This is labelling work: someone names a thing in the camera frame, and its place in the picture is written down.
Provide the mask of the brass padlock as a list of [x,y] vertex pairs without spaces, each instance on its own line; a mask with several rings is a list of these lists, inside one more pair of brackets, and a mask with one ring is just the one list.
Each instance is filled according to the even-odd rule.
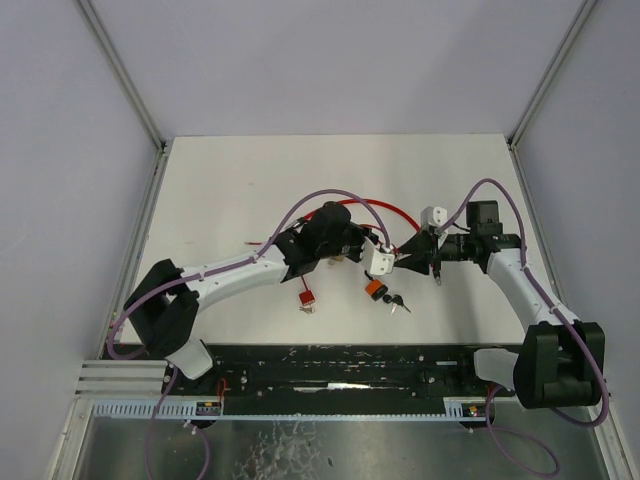
[[327,264],[332,267],[332,266],[336,266],[336,265],[341,265],[342,262],[344,261],[345,257],[344,256],[334,256],[331,257],[327,260]]

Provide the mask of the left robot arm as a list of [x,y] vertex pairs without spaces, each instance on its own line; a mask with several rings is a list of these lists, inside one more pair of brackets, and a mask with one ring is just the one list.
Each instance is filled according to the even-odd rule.
[[200,267],[157,262],[125,303],[127,318],[144,354],[194,380],[213,367],[204,343],[192,336],[199,314],[245,291],[308,274],[321,260],[344,256],[358,263],[378,240],[372,229],[351,221],[344,205],[327,202],[246,255]]

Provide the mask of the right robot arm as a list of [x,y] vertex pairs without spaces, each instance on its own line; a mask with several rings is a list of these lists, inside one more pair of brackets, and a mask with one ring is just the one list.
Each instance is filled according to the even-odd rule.
[[472,262],[498,286],[525,331],[517,352],[477,350],[476,376],[514,392],[528,409],[599,403],[602,328],[579,321],[545,287],[533,283],[522,260],[521,238],[504,233],[497,202],[470,202],[465,233],[439,234],[444,216],[436,207],[425,209],[424,218],[426,225],[399,247],[396,267],[438,278],[445,262]]

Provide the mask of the thick red cable lock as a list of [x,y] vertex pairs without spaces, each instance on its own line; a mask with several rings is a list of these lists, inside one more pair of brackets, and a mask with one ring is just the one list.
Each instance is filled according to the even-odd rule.
[[420,230],[420,225],[408,214],[406,213],[404,210],[402,210],[401,208],[389,204],[387,202],[384,201],[380,201],[380,200],[375,200],[375,199],[363,199],[363,203],[362,202],[358,202],[355,199],[346,199],[346,200],[339,200],[338,203],[342,204],[342,205],[351,205],[351,204],[361,204],[361,205],[369,205],[369,206],[374,206],[374,207],[380,207],[383,209],[386,209],[388,211],[391,211],[393,213],[395,213],[396,215],[399,215],[400,217],[402,217],[404,220],[406,220],[409,225],[416,231],[418,232]]

